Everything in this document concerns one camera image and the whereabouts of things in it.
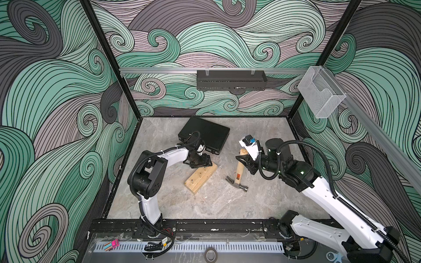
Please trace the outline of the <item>wooden block with nails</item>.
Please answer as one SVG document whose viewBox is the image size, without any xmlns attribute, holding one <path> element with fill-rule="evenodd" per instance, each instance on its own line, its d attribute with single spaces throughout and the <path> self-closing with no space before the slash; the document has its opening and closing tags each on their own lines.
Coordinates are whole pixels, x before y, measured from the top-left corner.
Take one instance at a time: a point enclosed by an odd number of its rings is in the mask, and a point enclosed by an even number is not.
<svg viewBox="0 0 421 263">
<path fill-rule="evenodd" d="M 193 194 L 201 189 L 201 187 L 208 181 L 208 179 L 215 173 L 218 166 L 212 163 L 209 167 L 198 168 L 184 183 L 186 188 Z"/>
</svg>

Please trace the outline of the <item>wooden handle claw hammer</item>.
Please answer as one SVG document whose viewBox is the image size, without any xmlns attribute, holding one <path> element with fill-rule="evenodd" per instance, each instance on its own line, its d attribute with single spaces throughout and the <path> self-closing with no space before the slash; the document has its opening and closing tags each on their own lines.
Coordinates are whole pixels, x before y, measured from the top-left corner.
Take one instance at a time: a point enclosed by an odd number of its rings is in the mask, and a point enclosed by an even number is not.
<svg viewBox="0 0 421 263">
<path fill-rule="evenodd" d="M 248 155 L 248 152 L 246 149 L 241 149 L 239 152 L 239 155 L 236 157 L 238 163 L 236 168 L 236 175 L 234 178 L 231 178 L 230 176 L 227 176 L 225 180 L 232 185 L 235 188 L 242 189 L 244 192 L 248 191 L 248 187 L 241 184 L 241 178 L 242 174 L 244 172 L 244 164 L 241 162 L 242 158 L 244 156 Z"/>
</svg>

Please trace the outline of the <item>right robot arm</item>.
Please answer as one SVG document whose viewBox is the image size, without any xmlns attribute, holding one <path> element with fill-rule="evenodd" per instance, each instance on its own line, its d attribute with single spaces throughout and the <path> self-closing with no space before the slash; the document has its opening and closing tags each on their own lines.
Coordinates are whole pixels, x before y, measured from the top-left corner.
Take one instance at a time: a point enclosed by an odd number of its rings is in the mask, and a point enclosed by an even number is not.
<svg viewBox="0 0 421 263">
<path fill-rule="evenodd" d="M 280 221 L 284 236 L 296 235 L 322 243 L 351 263 L 389 263 L 394 254 L 403 262 L 409 262 L 398 247 L 400 233 L 396 228 L 385 227 L 371 219 L 335 190 L 328 158 L 317 146 L 300 140 L 273 138 L 264 151 L 259 140 L 251 135 L 241 138 L 239 143 L 247 154 L 236 159 L 251 174 L 260 173 L 265 180 L 281 179 L 317 203 L 339 224 L 338 227 L 328 226 L 291 211 Z M 326 176 L 311 164 L 295 160 L 290 145 L 306 146 L 318 153 Z"/>
</svg>

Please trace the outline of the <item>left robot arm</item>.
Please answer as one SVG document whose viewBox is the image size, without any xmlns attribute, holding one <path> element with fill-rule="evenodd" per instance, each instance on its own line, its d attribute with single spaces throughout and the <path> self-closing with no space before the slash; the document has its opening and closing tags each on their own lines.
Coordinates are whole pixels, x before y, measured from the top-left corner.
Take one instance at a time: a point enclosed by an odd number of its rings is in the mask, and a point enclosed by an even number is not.
<svg viewBox="0 0 421 263">
<path fill-rule="evenodd" d="M 210 156 L 204 153 L 205 149 L 201 133 L 194 131 L 174 147 L 158 152 L 142 152 L 127 183 L 139 202 L 143 221 L 154 225 L 161 217 L 156 195 L 162 187 L 166 169 L 177 163 L 187 164 L 192 169 L 211 167 L 213 163 Z"/>
</svg>

